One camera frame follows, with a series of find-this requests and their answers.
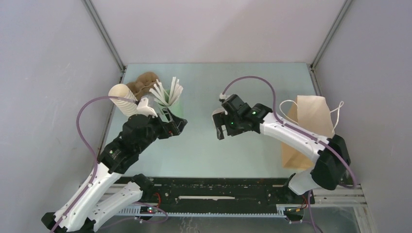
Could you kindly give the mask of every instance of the black linear rail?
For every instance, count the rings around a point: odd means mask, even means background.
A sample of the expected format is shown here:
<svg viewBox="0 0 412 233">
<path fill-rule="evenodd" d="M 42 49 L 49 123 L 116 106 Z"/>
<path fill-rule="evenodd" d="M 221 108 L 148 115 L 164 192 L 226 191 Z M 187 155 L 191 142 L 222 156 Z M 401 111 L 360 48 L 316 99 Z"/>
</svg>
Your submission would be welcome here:
<svg viewBox="0 0 412 233">
<path fill-rule="evenodd" d="M 122 177 L 116 183 L 130 181 Z M 229 178 L 150 178 L 154 192 L 161 196 L 160 207 L 170 213 L 196 214 L 274 214 L 277 204 L 302 204 L 296 196 L 286 200 L 282 185 L 287 179 L 229 179 Z M 234 197 L 231 200 L 180 199 L 181 196 Z M 156 203 L 153 196 L 143 202 Z"/>
</svg>

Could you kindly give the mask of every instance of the green container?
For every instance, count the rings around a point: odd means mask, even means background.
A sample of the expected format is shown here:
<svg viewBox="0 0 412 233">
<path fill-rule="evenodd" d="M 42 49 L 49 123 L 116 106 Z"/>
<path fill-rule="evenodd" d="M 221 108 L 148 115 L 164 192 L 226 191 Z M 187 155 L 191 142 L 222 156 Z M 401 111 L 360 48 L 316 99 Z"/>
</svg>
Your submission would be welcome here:
<svg viewBox="0 0 412 233">
<path fill-rule="evenodd" d="M 165 98 L 166 98 L 166 102 L 168 102 L 168 101 L 169 101 L 169 97 L 166 96 Z M 180 117 L 180 118 L 183 118 L 183 107 L 182 107 L 182 104 L 181 104 L 181 101 L 180 101 L 180 97 L 179 97 L 179 99 L 178 99 L 177 101 L 175 101 L 174 104 L 171 105 L 171 106 L 164 106 L 164 105 L 162 105 L 162 104 L 160 104 L 160 103 L 157 103 L 157 105 L 158 105 L 159 108 L 160 108 L 160 112 L 161 112 L 161 114 L 162 114 L 162 116 L 160 116 L 160 117 L 162 118 L 163 121 L 166 121 L 166 120 L 167 120 L 166 117 L 163 115 L 163 112 L 162 112 L 162 109 L 163 109 L 163 108 L 168 108 L 169 111 L 170 111 L 173 115 L 175 115 L 175 116 L 177 116 L 177 117 Z"/>
</svg>

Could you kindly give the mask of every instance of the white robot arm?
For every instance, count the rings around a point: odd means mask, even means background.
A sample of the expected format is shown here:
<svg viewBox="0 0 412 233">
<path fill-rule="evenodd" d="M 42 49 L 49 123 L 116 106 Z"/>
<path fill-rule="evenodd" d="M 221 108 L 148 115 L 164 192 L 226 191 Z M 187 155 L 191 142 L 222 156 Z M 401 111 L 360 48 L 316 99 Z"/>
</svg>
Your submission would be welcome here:
<svg viewBox="0 0 412 233">
<path fill-rule="evenodd" d="M 307 131 L 275 115 L 267 106 L 256 104 L 251 108 L 237 95 L 221 101 L 224 111 L 212 116 L 218 139 L 224 139 L 223 126 L 229 136 L 255 131 L 290 145 L 315 164 L 288 179 L 285 186 L 294 194 L 302 195 L 318 187 L 334 190 L 339 184 L 346 168 L 325 145 L 333 148 L 349 165 L 350 159 L 343 138 L 338 135 L 327 138 Z"/>
<path fill-rule="evenodd" d="M 55 213 L 46 213 L 43 224 L 55 233 L 92 233 L 127 205 L 152 195 L 153 184 L 143 174 L 133 177 L 124 189 L 98 203 L 106 190 L 134 164 L 139 155 L 156 139 L 179 135 L 187 121 L 174 116 L 167 108 L 163 112 L 169 122 L 163 122 L 147 106 L 143 98 L 138 103 L 139 114 L 123 124 L 123 130 L 107 144 L 97 157 L 97 166 L 74 196 Z"/>
</svg>

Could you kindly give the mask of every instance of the light blue tabletop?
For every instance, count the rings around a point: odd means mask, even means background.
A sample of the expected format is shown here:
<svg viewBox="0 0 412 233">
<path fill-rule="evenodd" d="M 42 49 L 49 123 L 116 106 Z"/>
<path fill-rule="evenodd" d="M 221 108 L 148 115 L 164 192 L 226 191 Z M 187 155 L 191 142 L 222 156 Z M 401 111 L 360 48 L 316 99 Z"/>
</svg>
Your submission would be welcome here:
<svg viewBox="0 0 412 233">
<path fill-rule="evenodd" d="M 277 105 L 294 100 L 297 95 L 315 95 L 306 64 L 132 64 L 128 65 L 123 82 L 134 81 L 147 71 L 156 73 L 165 88 L 170 88 L 173 76 L 180 79 L 188 124 L 180 136 L 153 142 L 125 176 L 143 173 L 151 177 L 279 178 L 296 172 L 282 167 L 280 142 L 274 138 L 246 132 L 219 141 L 211 114 L 221 107 L 219 94 L 241 76 L 267 79 L 276 90 Z M 227 94 L 237 94 L 250 106 L 262 103 L 272 107 L 270 88 L 259 80 L 241 80 Z M 126 120 L 116 108 L 106 142 L 119 134 Z"/>
</svg>

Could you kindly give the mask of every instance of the brown paper bag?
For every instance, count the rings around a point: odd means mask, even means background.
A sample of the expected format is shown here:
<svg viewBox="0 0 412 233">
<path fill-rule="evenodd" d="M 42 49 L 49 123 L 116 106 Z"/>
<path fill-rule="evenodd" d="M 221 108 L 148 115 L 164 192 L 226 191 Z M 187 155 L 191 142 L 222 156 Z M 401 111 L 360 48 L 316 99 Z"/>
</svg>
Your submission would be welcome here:
<svg viewBox="0 0 412 233">
<path fill-rule="evenodd" d="M 300 127 L 316 134 L 331 138 L 334 135 L 330 110 L 326 99 L 321 96 L 297 96 L 297 106 L 292 105 L 287 116 Z M 284 168 L 308 169 L 314 164 L 304 154 L 293 147 L 281 143 L 282 166 Z"/>
</svg>

